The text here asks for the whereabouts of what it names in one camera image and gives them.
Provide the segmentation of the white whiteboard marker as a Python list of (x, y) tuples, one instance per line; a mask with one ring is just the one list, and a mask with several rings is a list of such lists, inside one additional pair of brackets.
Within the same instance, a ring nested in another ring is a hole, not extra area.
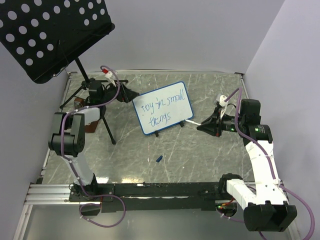
[(201, 125), (201, 123), (197, 123), (197, 122), (195, 122), (193, 120), (185, 119), (185, 121), (188, 122), (188, 123), (194, 124), (196, 126), (200, 126)]

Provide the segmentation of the blue framed whiteboard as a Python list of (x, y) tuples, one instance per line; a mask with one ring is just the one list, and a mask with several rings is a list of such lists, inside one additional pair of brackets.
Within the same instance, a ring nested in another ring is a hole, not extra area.
[(143, 93), (134, 98), (132, 104), (141, 130), (146, 136), (194, 117), (183, 81)]

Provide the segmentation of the blue marker cap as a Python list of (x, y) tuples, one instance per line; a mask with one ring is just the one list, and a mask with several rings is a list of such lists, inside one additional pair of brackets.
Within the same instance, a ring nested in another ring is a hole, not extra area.
[(159, 163), (162, 159), (163, 159), (163, 156), (161, 155), (156, 159), (156, 162)]

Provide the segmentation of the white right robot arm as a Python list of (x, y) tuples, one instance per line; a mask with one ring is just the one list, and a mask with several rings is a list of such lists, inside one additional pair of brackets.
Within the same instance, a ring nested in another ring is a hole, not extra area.
[(242, 99), (240, 110), (234, 116), (226, 114), (228, 101), (221, 95), (210, 117), (197, 126), (197, 130), (213, 137), (222, 132), (237, 133), (248, 153), (255, 192), (237, 174), (224, 174), (219, 180), (218, 193), (223, 199), (233, 197), (243, 209), (243, 220), (251, 232), (283, 232), (297, 217), (297, 208), (288, 203), (280, 188), (280, 178), (274, 160), (271, 129), (261, 124), (261, 103), (255, 99)]

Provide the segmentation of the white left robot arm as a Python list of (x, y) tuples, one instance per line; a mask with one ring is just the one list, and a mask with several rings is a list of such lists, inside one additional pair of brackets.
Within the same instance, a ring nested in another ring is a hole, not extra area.
[(129, 103), (140, 95), (127, 88), (124, 83), (124, 80), (119, 80), (105, 86), (94, 80), (88, 88), (88, 97), (80, 108), (71, 112), (56, 112), (53, 116), (48, 147), (66, 162), (72, 172), (71, 192), (87, 201), (98, 197), (99, 185), (83, 154), (86, 126), (103, 120), (112, 144), (116, 143), (105, 119), (106, 104), (113, 100)]

